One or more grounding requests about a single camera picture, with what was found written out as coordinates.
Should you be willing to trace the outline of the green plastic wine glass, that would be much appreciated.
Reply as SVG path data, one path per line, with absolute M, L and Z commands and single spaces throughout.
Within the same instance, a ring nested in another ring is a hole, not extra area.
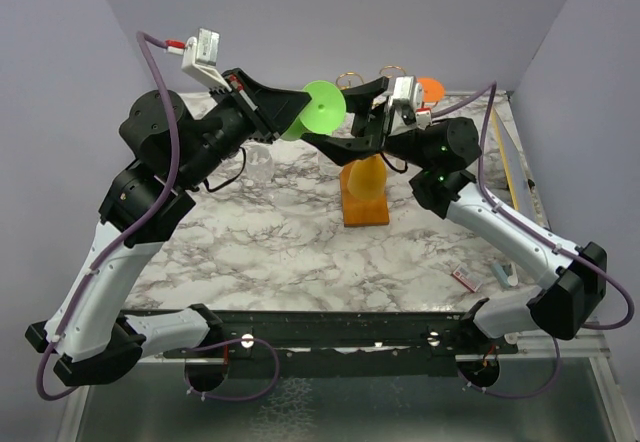
M 308 83 L 303 91 L 311 96 L 311 101 L 282 134 L 282 140 L 299 140 L 305 133 L 331 135 L 344 121 L 346 101 L 336 85 L 316 80 Z

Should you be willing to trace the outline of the yellow plastic wine glass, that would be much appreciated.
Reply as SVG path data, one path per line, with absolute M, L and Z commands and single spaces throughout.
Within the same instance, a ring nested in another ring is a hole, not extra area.
M 385 192 L 387 170 L 379 155 L 353 163 L 347 180 L 347 190 L 359 200 L 374 200 Z

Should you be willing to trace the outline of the orange plastic wine glass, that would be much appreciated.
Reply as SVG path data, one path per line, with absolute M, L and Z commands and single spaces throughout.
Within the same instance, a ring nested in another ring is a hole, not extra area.
M 446 95 L 443 84 L 434 78 L 420 77 L 417 79 L 423 89 L 423 102 L 425 104 L 437 104 Z

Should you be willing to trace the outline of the clear glass tumbler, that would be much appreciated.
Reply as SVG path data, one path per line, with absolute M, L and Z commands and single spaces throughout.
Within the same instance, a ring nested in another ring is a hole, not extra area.
M 402 174 L 408 170 L 408 164 L 397 157 L 391 156 L 389 154 L 384 154 L 383 158 L 387 167 L 394 173 Z

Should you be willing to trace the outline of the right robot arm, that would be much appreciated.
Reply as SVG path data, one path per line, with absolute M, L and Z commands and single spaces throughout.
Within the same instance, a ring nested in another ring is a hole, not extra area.
M 481 171 L 469 172 L 472 163 L 483 162 L 484 128 L 452 117 L 453 107 L 425 109 L 414 76 L 382 77 L 339 95 L 354 115 L 350 137 L 311 128 L 305 142 L 338 166 L 385 153 L 418 167 L 410 186 L 422 208 L 481 237 L 535 281 L 529 292 L 474 305 L 459 329 L 467 351 L 481 353 L 508 333 L 536 329 L 571 340 L 589 326 L 606 293 L 606 252 L 544 229 L 491 193 Z

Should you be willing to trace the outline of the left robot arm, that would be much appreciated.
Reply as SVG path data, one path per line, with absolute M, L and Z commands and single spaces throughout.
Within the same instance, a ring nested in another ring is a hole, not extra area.
M 206 357 L 220 347 L 213 313 L 201 304 L 164 315 L 122 311 L 143 269 L 192 210 L 192 194 L 249 140 L 278 139 L 311 103 L 304 91 L 266 87 L 239 69 L 211 91 L 213 108 L 193 117 L 159 85 L 132 105 L 119 133 L 133 161 L 99 209 L 83 266 L 60 308 L 31 324 L 26 339 L 67 391 L 112 383 L 142 358 L 176 349 Z

